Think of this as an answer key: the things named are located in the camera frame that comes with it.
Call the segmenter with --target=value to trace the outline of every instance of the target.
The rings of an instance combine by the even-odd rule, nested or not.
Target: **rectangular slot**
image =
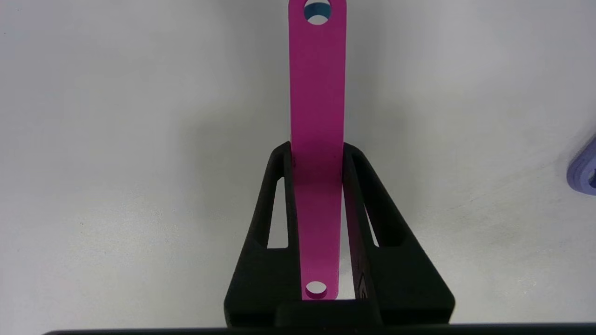
[[[288,221],[285,212],[285,179],[277,181],[273,213],[271,215],[271,229],[267,249],[283,249],[288,247]]]
[[[378,247],[377,235],[374,233],[373,224],[371,223],[371,218],[370,218],[370,216],[368,216],[368,210],[366,210],[366,212],[367,212],[368,227],[371,230],[372,242],[374,243],[374,245],[376,247]]]

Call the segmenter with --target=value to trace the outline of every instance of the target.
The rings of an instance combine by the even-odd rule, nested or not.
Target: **purple object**
[[[596,196],[596,137],[573,161],[567,171],[567,182],[577,192]]]

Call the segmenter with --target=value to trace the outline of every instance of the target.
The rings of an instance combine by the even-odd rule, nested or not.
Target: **cutout opening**
[[[304,17],[315,26],[325,24],[331,17],[331,4],[328,0],[308,0],[304,5]]]
[[[306,285],[306,295],[311,299],[321,300],[327,295],[327,285],[320,281],[311,281]]]
[[[368,216],[368,210],[366,210],[366,213],[367,213],[368,227],[371,230],[372,242],[374,243],[374,246],[378,247],[377,235],[374,233],[374,228],[373,228],[373,224],[371,223],[371,218],[370,218],[370,216]]]
[[[288,247],[288,220],[285,211],[285,182],[284,178],[277,181],[271,227],[269,228],[269,241],[267,249],[284,249]]]

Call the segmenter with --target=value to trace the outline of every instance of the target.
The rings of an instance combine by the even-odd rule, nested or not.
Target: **black holder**
[[[288,247],[267,249],[275,187],[285,183]],[[355,300],[302,301],[290,143],[271,154],[224,302],[230,327],[446,324],[455,299],[364,154],[346,144],[343,189]],[[378,247],[368,225],[378,240]]]

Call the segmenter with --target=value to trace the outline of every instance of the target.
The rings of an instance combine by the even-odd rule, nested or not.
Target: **circular hole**
[[[588,182],[591,187],[596,188],[596,170],[592,171],[592,174],[590,174],[590,177],[588,178]]]
[[[323,299],[327,295],[327,285],[320,281],[311,281],[306,285],[306,295],[315,300]]]
[[[304,17],[315,26],[325,24],[331,17],[331,4],[328,0],[308,0],[304,5]]]

